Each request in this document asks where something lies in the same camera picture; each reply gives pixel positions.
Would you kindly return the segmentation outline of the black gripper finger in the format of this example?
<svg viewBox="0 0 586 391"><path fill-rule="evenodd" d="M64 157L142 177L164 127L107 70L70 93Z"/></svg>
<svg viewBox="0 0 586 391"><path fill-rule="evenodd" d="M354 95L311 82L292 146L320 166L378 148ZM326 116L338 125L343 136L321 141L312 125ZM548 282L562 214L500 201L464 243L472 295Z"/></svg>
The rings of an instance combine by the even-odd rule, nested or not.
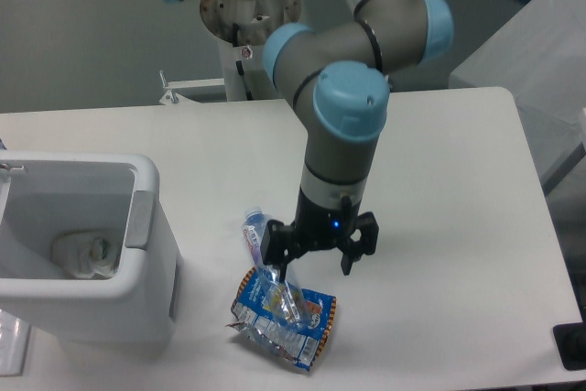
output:
<svg viewBox="0 0 586 391"><path fill-rule="evenodd" d="M339 250L342 252L341 269L345 276L349 276L355 262L363 255L373 255L376 250L379 234L379 225L372 212L360 214L353 226L340 241Z"/></svg>
<svg viewBox="0 0 586 391"><path fill-rule="evenodd" d="M298 257L297 233L293 224L269 220L261 243L263 263L278 271L279 280L285 281L288 264Z"/></svg>

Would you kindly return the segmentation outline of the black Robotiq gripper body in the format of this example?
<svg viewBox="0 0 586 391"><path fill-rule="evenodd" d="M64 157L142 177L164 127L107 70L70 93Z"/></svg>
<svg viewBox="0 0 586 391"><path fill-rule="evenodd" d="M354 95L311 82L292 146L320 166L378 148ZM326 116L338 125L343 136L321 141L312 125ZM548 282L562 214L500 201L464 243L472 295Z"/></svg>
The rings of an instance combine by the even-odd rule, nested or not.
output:
<svg viewBox="0 0 586 391"><path fill-rule="evenodd" d="M360 203L352 204L343 196L335 208L324 208L311 201L303 190L298 193L298 205L292 226L295 230L293 255L301 258L308 252L340 249L347 251L347 244L356 230Z"/></svg>

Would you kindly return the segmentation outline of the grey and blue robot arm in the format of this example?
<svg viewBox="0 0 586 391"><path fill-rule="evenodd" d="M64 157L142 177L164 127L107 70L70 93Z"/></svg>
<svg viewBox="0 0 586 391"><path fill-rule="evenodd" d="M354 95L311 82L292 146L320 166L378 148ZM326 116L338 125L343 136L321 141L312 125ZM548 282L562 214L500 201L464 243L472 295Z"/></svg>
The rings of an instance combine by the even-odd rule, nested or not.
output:
<svg viewBox="0 0 586 391"><path fill-rule="evenodd" d="M261 48L267 79L308 133L295 219L269 222L263 236L263 262L280 273L333 248L349 273L375 252L378 224L360 205L385 126L387 77L437 58L453 41L444 0L347 1L352 20L318 33L299 23L296 0L201 0L215 37Z"/></svg>

